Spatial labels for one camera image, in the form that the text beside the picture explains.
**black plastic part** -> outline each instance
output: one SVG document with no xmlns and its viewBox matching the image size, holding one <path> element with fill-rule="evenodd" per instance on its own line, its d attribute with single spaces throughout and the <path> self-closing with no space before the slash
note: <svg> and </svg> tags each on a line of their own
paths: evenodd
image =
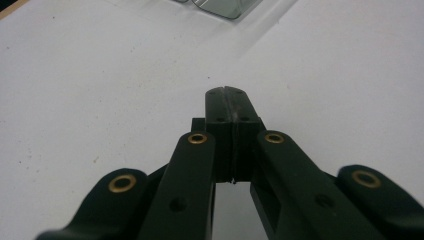
<svg viewBox="0 0 424 240">
<path fill-rule="evenodd" d="M 118 176 L 133 176 L 135 185 L 124 192 L 112 192 L 111 181 Z M 118 187 L 129 184 L 128 179 Z M 120 169 L 103 177 L 82 202 L 71 223 L 63 230 L 41 234 L 37 240 L 118 240 L 134 239 L 141 227 L 150 200 L 147 176 L 141 171 Z"/>
<path fill-rule="evenodd" d="M 189 141 L 190 136 L 197 143 Z M 183 135 L 136 239 L 211 239 L 215 140 L 206 132 Z"/>
<path fill-rule="evenodd" d="M 276 142 L 266 140 L 266 136 Z M 289 136 L 264 131 L 257 143 L 255 151 L 263 174 L 252 180 L 252 197 L 262 223 L 270 224 L 265 227 L 270 239 L 384 239 Z M 275 217 L 269 218 L 273 209 L 264 209 L 268 205 L 263 194 L 257 196 L 266 192 L 267 187 L 260 188 L 264 181 L 281 206 L 277 222 Z"/>
<path fill-rule="evenodd" d="M 265 129 L 247 94 L 233 87 L 206 92 L 205 130 L 215 136 L 217 182 L 250 181 L 253 173 L 251 144 Z M 196 128 L 199 119 L 193 119 Z"/>
<path fill-rule="evenodd" d="M 424 239 L 423 207 L 380 172 L 343 167 L 336 184 L 389 239 Z"/>
</svg>

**brass insert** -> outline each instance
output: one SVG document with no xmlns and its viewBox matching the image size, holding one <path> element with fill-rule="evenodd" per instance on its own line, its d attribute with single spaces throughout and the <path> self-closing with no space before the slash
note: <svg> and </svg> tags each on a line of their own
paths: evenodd
<svg viewBox="0 0 424 240">
<path fill-rule="evenodd" d="M 284 142 L 283 136 L 278 133 L 268 133 L 265 135 L 265 140 L 267 140 L 270 143 L 282 143 Z"/>
<path fill-rule="evenodd" d="M 188 137 L 188 141 L 191 144 L 202 144 L 208 140 L 208 137 L 204 134 L 195 133 Z"/>
<path fill-rule="evenodd" d="M 367 171 L 356 170 L 352 173 L 352 178 L 356 183 L 367 188 L 379 188 L 381 186 L 380 179 Z"/>
<path fill-rule="evenodd" d="M 113 193 L 123 193 L 134 187 L 137 182 L 132 174 L 117 176 L 109 183 L 109 191 Z"/>
</svg>

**white surface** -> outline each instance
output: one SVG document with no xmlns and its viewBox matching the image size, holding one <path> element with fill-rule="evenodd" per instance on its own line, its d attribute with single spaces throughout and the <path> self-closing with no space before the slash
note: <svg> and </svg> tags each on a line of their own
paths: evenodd
<svg viewBox="0 0 424 240">
<path fill-rule="evenodd" d="M 34 0 L 1 20 L 0 239 L 63 227 L 115 169 L 167 163 L 224 85 L 324 171 L 367 165 L 423 204 L 424 1 L 291 3 L 229 22 L 168 0 Z M 265 239 L 247 189 L 219 185 L 214 239 Z"/>
</svg>

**black mechanical part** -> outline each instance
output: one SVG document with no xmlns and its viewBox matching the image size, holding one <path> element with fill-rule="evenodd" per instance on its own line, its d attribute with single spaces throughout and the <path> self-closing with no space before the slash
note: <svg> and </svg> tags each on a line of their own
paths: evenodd
<svg viewBox="0 0 424 240">
<path fill-rule="evenodd" d="M 257 143 L 257 161 L 266 173 L 258 177 L 266 179 L 252 180 L 252 196 L 263 224 L 271 224 L 265 228 L 270 239 L 384 239 L 288 135 L 264 131 Z M 268 187 L 262 190 L 264 181 Z M 273 195 L 261 197 L 270 190 Z M 278 218 L 268 218 L 270 197 L 280 205 Z"/>
<path fill-rule="evenodd" d="M 424 239 L 424 208 L 380 172 L 343 167 L 336 184 L 389 239 Z"/>
<path fill-rule="evenodd" d="M 211 239 L 214 152 L 206 132 L 180 138 L 137 239 Z"/>
<path fill-rule="evenodd" d="M 246 93 L 206 93 L 171 161 L 102 178 L 71 223 L 37 240 L 210 240 L 215 183 L 250 181 L 269 239 L 424 239 L 424 210 L 376 170 L 322 172 L 286 134 L 266 131 Z"/>
<path fill-rule="evenodd" d="M 247 94 L 233 87 L 214 88 L 206 92 L 205 105 L 206 118 L 194 118 L 192 130 L 216 138 L 216 181 L 250 181 L 254 163 L 250 147 L 265 126 Z"/>
<path fill-rule="evenodd" d="M 41 234 L 37 240 L 134 239 L 151 199 L 147 176 L 120 169 L 103 177 L 82 202 L 67 227 Z"/>
</svg>

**screw hole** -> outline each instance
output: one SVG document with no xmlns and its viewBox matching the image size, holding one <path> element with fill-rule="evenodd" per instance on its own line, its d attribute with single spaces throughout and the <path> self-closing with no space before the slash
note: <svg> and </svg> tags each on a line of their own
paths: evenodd
<svg viewBox="0 0 424 240">
<path fill-rule="evenodd" d="M 185 198 L 174 198 L 169 203 L 169 208 L 173 212 L 183 212 L 187 208 L 187 200 Z"/>
<path fill-rule="evenodd" d="M 268 133 L 265 135 L 265 140 L 267 140 L 270 143 L 282 143 L 284 142 L 283 136 L 277 133 Z"/>
<path fill-rule="evenodd" d="M 109 183 L 109 191 L 113 193 L 123 193 L 134 187 L 137 180 L 132 174 L 125 174 L 115 177 Z"/>
<path fill-rule="evenodd" d="M 204 134 L 200 134 L 200 133 L 195 133 L 192 134 L 188 137 L 188 141 L 191 144 L 202 144 L 204 142 L 206 142 L 206 140 L 208 140 L 208 137 Z"/>
<path fill-rule="evenodd" d="M 323 208 L 333 208 L 334 201 L 324 194 L 315 195 L 315 202 Z"/>
<path fill-rule="evenodd" d="M 381 186 L 380 179 L 367 171 L 356 170 L 352 173 L 352 178 L 356 183 L 367 188 L 379 188 Z"/>
</svg>

